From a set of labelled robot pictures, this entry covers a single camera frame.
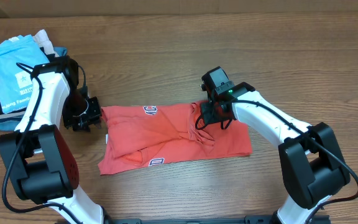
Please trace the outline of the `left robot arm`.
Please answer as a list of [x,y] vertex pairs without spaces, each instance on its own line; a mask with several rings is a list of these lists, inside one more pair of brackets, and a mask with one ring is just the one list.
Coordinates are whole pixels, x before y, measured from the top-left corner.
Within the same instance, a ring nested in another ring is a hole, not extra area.
[[74,131],[101,124],[98,99],[89,97],[86,85],[78,87],[83,68],[69,56],[17,66],[30,76],[33,90],[15,130],[0,136],[5,207],[15,213],[52,208],[67,223],[112,223],[80,187],[76,160],[59,130],[60,124]]

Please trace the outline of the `red t-shirt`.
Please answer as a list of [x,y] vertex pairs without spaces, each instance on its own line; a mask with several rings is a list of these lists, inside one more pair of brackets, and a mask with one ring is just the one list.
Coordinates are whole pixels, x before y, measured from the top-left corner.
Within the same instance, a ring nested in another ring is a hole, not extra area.
[[238,121],[222,129],[203,125],[200,103],[168,106],[107,106],[106,151],[98,164],[101,175],[113,175],[162,164],[245,157],[252,154],[246,124]]

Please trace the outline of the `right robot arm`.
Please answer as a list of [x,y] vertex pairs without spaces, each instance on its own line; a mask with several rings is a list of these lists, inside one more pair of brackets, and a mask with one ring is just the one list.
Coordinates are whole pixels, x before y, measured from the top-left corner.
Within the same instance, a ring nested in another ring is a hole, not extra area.
[[248,215],[243,223],[330,223],[318,210],[350,182],[334,131],[325,123],[311,125],[284,113],[246,82],[235,85],[221,67],[206,72],[201,89],[198,129],[218,123],[227,129],[234,120],[255,129],[277,147],[288,197],[271,215]]

